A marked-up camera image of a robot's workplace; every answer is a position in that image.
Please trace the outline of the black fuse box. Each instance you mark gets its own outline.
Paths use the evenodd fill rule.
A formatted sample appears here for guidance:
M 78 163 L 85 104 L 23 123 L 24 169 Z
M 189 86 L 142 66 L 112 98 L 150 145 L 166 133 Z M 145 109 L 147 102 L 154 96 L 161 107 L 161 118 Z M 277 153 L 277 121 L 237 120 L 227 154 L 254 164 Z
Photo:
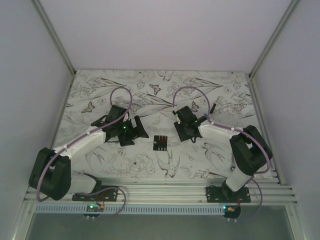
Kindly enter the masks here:
M 154 151 L 167 151 L 168 137 L 166 135 L 155 135 L 153 139 Z

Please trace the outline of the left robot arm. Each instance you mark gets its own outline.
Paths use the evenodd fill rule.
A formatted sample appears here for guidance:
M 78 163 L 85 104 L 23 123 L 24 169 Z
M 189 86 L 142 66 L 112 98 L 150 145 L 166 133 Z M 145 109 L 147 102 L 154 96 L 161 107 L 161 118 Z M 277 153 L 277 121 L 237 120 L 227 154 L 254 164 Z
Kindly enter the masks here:
M 88 173 L 73 174 L 72 162 L 95 148 L 117 138 L 122 146 L 132 146 L 137 138 L 148 138 L 139 116 L 130 119 L 129 111 L 113 105 L 108 114 L 90 124 L 90 127 L 71 142 L 49 149 L 42 148 L 35 159 L 28 185 L 37 195 L 61 200 L 67 194 L 80 194 L 91 201 L 102 195 L 100 180 Z

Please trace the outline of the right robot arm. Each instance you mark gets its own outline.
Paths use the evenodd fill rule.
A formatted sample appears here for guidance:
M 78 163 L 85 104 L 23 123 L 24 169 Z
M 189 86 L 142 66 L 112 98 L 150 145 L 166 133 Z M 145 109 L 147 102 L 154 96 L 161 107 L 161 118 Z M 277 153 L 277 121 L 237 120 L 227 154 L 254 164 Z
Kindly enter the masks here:
M 172 113 L 176 117 L 174 126 L 182 142 L 205 138 L 230 143 L 235 169 L 222 186 L 221 195 L 226 202 L 234 202 L 240 195 L 239 190 L 255 174 L 270 170 L 273 154 L 255 126 L 230 127 L 214 122 L 208 114 L 198 118 L 188 106 L 174 109 Z

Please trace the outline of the silver ratchet wrench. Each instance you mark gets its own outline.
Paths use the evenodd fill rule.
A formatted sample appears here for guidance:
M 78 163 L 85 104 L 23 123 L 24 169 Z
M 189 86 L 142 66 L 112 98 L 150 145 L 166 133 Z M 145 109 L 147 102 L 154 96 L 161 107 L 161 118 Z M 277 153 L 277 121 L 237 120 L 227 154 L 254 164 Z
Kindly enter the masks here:
M 230 166 L 230 171 L 233 172 L 237 167 L 237 164 L 236 164 L 236 160 L 235 160 L 235 156 L 232 155 L 231 157 L 231 166 Z

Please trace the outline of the left controller board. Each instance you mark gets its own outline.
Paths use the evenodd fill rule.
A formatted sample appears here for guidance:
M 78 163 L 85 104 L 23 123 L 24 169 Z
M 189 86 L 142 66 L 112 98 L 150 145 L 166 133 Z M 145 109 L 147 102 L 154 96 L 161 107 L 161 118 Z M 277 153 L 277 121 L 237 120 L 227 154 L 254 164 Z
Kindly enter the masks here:
M 101 215 L 102 212 L 104 212 L 104 210 L 104 204 L 88 204 L 83 215 L 85 216 L 86 220 L 95 220 Z

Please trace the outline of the controller board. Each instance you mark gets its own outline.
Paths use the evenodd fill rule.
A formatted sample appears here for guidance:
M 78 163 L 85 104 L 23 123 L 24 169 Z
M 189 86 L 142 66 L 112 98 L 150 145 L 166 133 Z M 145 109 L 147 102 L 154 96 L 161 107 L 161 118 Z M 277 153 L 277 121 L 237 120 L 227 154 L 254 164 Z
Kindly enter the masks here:
M 95 220 L 101 215 L 102 212 L 104 212 L 104 210 L 104 204 L 88 204 L 83 215 L 85 216 L 86 220 Z
M 240 205 L 224 205 L 223 206 L 224 215 L 223 217 L 227 219 L 228 222 L 237 222 L 237 219 L 241 215 Z

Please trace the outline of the right controller board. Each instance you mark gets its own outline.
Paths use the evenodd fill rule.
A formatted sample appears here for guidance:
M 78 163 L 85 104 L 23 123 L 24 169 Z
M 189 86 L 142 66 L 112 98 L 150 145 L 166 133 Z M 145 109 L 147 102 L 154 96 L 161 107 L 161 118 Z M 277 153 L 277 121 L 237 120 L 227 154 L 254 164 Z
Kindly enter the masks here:
M 237 219 L 241 215 L 240 205 L 224 205 L 223 206 L 224 215 L 223 217 L 227 219 L 228 222 L 237 222 Z

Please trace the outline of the black handled screwdriver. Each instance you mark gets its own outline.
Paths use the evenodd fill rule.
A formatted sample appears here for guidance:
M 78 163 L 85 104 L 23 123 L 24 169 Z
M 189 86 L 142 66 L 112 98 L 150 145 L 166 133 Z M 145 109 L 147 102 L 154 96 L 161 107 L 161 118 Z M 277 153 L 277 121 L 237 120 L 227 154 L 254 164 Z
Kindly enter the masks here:
M 211 115 L 215 112 L 215 110 L 219 104 L 220 104 L 220 96 L 218 96 L 217 99 L 212 103 L 212 107 L 209 112 Z

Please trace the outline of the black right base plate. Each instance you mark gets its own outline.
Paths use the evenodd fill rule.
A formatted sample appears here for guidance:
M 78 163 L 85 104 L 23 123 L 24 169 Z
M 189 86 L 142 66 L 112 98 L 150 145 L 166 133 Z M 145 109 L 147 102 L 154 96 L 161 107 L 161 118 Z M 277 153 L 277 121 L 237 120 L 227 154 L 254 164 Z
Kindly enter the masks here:
M 251 195 L 247 187 L 242 187 L 238 191 L 214 185 L 205 188 L 205 196 L 208 203 L 250 203 Z

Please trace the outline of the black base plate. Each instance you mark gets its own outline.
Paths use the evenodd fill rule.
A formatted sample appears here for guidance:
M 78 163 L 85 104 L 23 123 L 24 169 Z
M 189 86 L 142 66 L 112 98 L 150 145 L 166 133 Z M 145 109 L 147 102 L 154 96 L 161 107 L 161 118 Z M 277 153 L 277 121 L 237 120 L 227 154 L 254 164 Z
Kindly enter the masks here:
M 76 193 L 72 196 L 74 202 L 115 202 L 118 197 L 117 186 L 100 186 L 91 193 Z
M 251 195 L 247 187 L 242 187 L 238 191 L 214 185 L 205 188 L 205 196 L 208 203 L 250 203 Z

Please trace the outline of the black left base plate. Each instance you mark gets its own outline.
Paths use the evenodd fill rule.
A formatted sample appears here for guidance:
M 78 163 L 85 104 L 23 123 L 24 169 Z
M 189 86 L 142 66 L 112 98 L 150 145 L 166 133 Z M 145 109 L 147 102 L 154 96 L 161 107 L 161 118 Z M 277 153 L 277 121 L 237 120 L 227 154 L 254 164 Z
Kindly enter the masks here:
M 91 193 L 76 193 L 72 196 L 74 202 L 115 202 L 118 197 L 117 186 L 100 186 Z

